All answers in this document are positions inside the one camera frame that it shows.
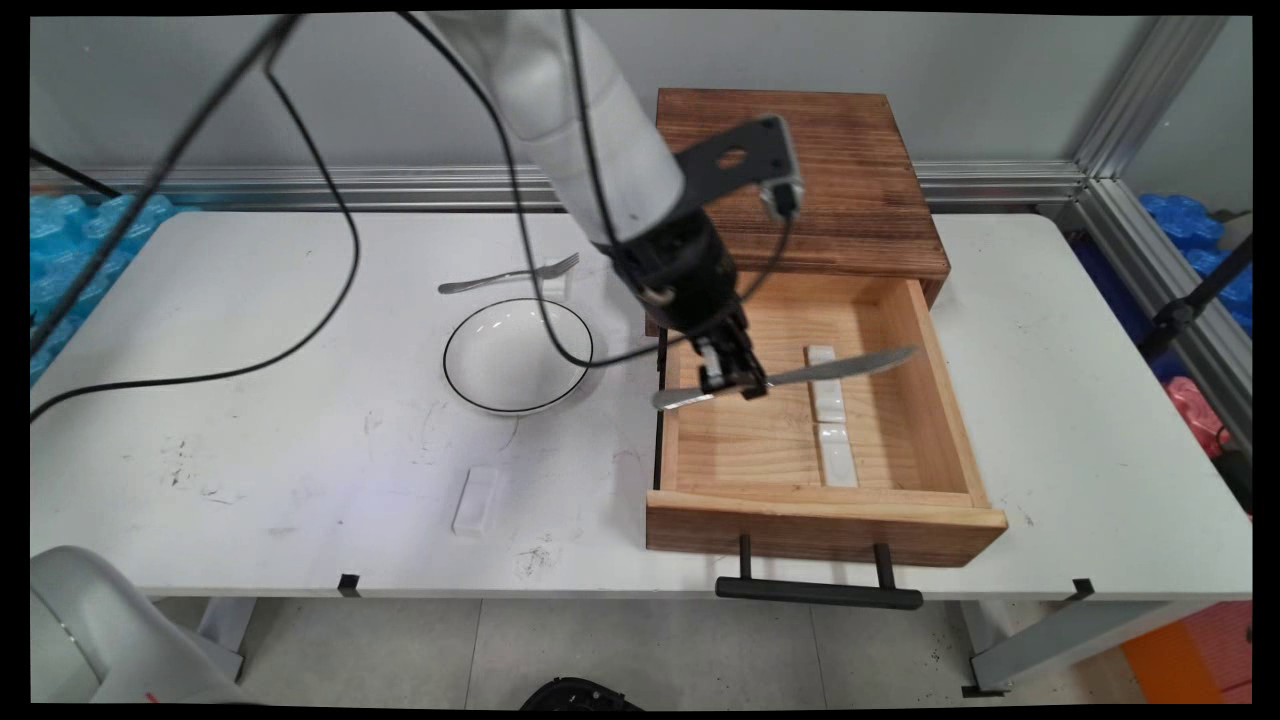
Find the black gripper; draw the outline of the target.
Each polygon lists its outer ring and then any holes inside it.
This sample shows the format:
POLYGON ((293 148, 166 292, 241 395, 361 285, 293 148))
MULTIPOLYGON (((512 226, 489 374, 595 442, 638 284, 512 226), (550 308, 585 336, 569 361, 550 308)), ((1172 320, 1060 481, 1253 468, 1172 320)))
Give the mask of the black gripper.
POLYGON ((600 251, 655 324, 698 340, 704 395, 728 386, 718 347, 728 347, 728 379, 744 398, 768 395, 739 307, 737 268, 707 213, 689 213, 600 251))

